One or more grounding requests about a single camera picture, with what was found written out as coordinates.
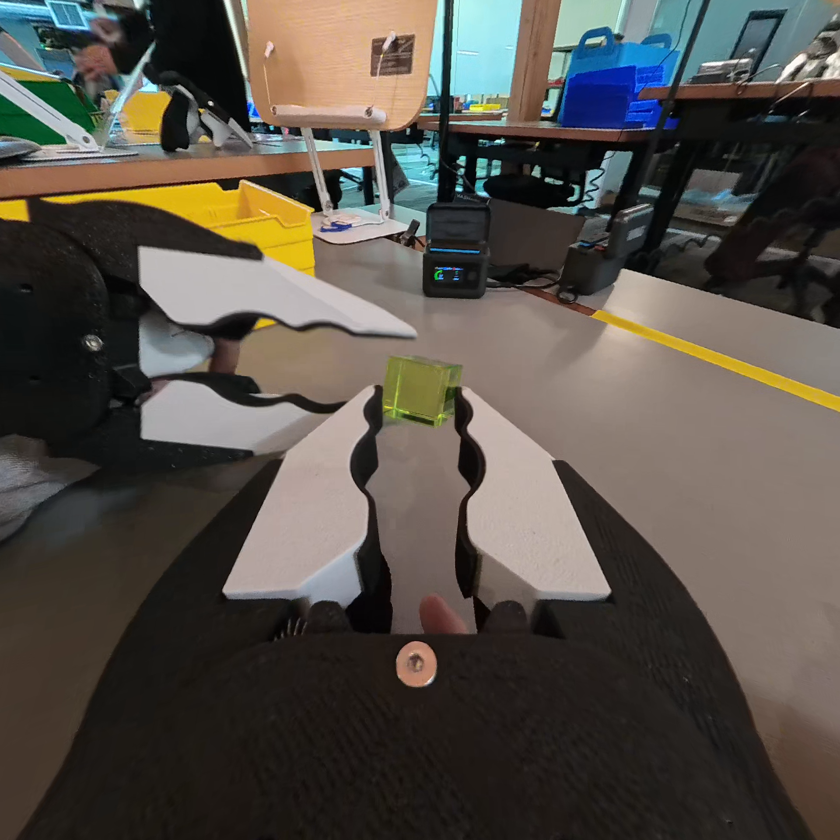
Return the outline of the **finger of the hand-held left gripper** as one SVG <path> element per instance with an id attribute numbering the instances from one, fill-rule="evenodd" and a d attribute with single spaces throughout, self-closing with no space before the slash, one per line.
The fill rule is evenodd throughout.
<path id="1" fill-rule="evenodd" d="M 246 393 L 232 381 L 170 379 L 140 408 L 140 436 L 156 443 L 282 453 L 344 402 L 300 394 Z"/>
<path id="2" fill-rule="evenodd" d="M 140 287 L 167 318 L 208 330 L 239 317 L 289 329 L 414 340 L 417 331 L 387 310 L 273 259 L 241 259 L 141 246 Z"/>

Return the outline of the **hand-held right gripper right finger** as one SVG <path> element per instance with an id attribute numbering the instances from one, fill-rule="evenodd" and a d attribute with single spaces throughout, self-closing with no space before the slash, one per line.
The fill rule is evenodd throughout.
<path id="1" fill-rule="evenodd" d="M 551 454 L 467 387 L 455 396 L 455 572 L 479 602 L 604 602 L 602 567 Z"/>

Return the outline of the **yellow plastic bin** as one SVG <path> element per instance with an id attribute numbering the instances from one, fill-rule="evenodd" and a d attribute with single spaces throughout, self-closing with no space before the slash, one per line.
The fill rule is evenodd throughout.
<path id="1" fill-rule="evenodd" d="M 256 246 L 267 258 L 314 276 L 312 209 L 254 182 L 225 190 L 215 182 L 47 196 L 73 204 L 136 203 L 182 217 L 218 235 Z"/>

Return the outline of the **yellow-green transparent cube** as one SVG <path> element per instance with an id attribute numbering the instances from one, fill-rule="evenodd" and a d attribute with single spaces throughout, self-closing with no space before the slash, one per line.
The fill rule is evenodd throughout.
<path id="1" fill-rule="evenodd" d="M 382 413 L 389 419 L 439 427 L 455 414 L 463 366 L 415 355 L 393 355 L 385 370 Z"/>

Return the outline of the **person's left forearm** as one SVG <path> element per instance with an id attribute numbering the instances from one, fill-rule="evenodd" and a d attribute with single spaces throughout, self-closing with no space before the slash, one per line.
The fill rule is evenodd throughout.
<path id="1" fill-rule="evenodd" d="M 42 440 L 1 437 L 1 542 L 14 536 L 40 505 L 98 470 L 86 460 L 51 455 Z"/>

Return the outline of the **black and white gripper device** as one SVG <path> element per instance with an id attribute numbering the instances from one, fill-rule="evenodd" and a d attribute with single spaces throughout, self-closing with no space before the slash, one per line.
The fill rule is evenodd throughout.
<path id="1" fill-rule="evenodd" d="M 155 84 L 170 96 L 161 117 L 160 142 L 165 153 L 186 151 L 201 138 L 208 138 L 217 149 L 228 142 L 240 142 L 252 149 L 254 141 L 249 132 L 185 77 L 174 71 L 164 71 Z"/>

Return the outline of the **brown edged desk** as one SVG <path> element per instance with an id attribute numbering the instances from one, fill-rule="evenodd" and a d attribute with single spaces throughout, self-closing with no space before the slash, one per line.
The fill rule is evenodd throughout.
<path id="1" fill-rule="evenodd" d="M 118 156 L 84 154 L 70 160 L 66 154 L 59 154 L 53 160 L 3 164 L 1 198 L 99 193 L 311 170 L 306 144 L 299 138 L 256 143 L 251 149 L 241 143 L 220 149 L 200 143 L 171 154 L 145 144 L 132 146 L 128 154 Z"/>

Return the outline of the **black portable power station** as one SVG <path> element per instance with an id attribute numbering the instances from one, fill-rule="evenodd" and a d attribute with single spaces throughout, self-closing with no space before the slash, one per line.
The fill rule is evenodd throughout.
<path id="1" fill-rule="evenodd" d="M 423 294 L 479 299 L 487 291 L 491 210 L 487 203 L 433 203 L 426 212 Z"/>

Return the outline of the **green board on white stand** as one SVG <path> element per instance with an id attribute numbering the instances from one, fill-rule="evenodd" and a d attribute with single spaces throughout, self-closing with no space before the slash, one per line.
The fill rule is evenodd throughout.
<path id="1" fill-rule="evenodd" d="M 60 134 L 65 144 L 76 146 L 89 152 L 100 151 L 101 147 L 94 136 L 79 124 L 50 106 L 26 89 L 19 81 L 1 71 L 1 94 L 6 100 L 35 118 L 39 123 Z"/>

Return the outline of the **wooden board on white stand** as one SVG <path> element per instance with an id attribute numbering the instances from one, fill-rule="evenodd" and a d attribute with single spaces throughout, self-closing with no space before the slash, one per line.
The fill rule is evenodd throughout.
<path id="1" fill-rule="evenodd" d="M 336 245 L 404 235 L 386 183 L 385 139 L 412 126 L 427 95 L 435 1 L 248 2 L 248 83 L 259 116 L 298 129 L 322 211 L 313 233 Z M 314 130 L 366 132 L 377 213 L 333 206 Z"/>

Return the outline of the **yellow tape line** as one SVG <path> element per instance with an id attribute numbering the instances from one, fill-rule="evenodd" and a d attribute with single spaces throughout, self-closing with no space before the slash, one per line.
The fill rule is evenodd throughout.
<path id="1" fill-rule="evenodd" d="M 766 385 L 776 391 L 786 393 L 807 403 L 824 407 L 839 413 L 839 395 L 775 373 L 755 364 L 737 360 L 729 355 L 705 348 L 697 343 L 677 338 L 666 332 L 646 327 L 632 320 L 619 317 L 604 310 L 596 310 L 590 316 L 593 320 L 608 324 L 617 329 L 677 351 L 681 354 L 711 364 L 725 371 L 734 373 L 753 382 Z"/>

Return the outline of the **black upright pole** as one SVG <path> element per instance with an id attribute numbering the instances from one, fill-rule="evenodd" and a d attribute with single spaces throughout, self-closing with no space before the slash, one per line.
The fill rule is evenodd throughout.
<path id="1" fill-rule="evenodd" d="M 438 95 L 438 165 L 437 165 L 437 202 L 452 203 L 458 180 L 455 163 L 452 162 L 448 149 L 449 122 L 452 114 L 452 59 L 455 29 L 455 1 L 444 1 L 442 66 L 440 73 L 440 92 Z"/>

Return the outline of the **black office chair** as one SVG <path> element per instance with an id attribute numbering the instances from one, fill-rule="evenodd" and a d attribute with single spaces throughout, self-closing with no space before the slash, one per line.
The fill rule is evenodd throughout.
<path id="1" fill-rule="evenodd" d="M 580 186 L 573 183 L 512 173 L 487 178 L 483 189 L 490 199 L 539 209 L 572 207 L 581 194 Z"/>

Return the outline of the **long dark-framed workbench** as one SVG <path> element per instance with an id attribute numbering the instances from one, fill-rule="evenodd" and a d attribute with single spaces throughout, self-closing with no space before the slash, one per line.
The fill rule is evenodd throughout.
<path id="1" fill-rule="evenodd" d="M 654 154 L 676 148 L 641 245 L 652 251 L 662 242 L 691 175 L 716 144 L 772 150 L 838 146 L 836 78 L 647 88 L 641 99 L 663 104 L 676 127 L 580 129 L 548 121 L 451 119 L 444 124 L 438 115 L 421 118 L 420 128 L 439 129 L 437 199 L 452 201 L 458 182 L 465 193 L 474 193 L 479 159 L 583 172 L 598 168 L 607 152 L 630 152 L 612 208 L 617 214 L 637 203 Z"/>

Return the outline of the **wooden support post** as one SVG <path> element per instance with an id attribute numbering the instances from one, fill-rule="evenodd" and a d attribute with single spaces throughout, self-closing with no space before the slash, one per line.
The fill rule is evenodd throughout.
<path id="1" fill-rule="evenodd" d="M 511 80 L 507 123 L 541 117 L 561 1 L 523 1 Z"/>

